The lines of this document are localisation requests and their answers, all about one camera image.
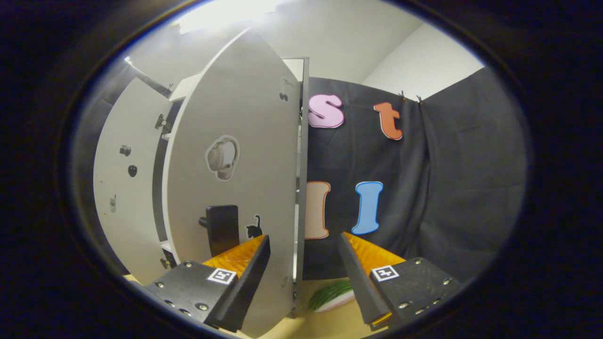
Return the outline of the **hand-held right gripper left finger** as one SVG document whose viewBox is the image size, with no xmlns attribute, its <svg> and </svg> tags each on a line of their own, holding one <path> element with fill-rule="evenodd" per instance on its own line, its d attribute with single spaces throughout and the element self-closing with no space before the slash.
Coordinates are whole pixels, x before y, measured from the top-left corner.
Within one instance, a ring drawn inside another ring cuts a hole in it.
<svg viewBox="0 0 603 339">
<path fill-rule="evenodd" d="M 241 330 L 271 255 L 267 234 L 203 263 L 185 261 L 144 290 L 196 322 L 230 332 Z"/>
</svg>

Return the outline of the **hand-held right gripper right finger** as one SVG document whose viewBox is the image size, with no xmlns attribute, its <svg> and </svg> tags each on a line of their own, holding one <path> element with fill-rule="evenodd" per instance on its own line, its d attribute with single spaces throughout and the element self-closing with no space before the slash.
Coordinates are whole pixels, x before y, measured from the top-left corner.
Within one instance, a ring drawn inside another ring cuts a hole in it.
<svg viewBox="0 0 603 339">
<path fill-rule="evenodd" d="M 456 295 L 461 282 L 423 257 L 403 259 L 343 232 L 338 251 L 364 324 L 408 326 Z"/>
</svg>

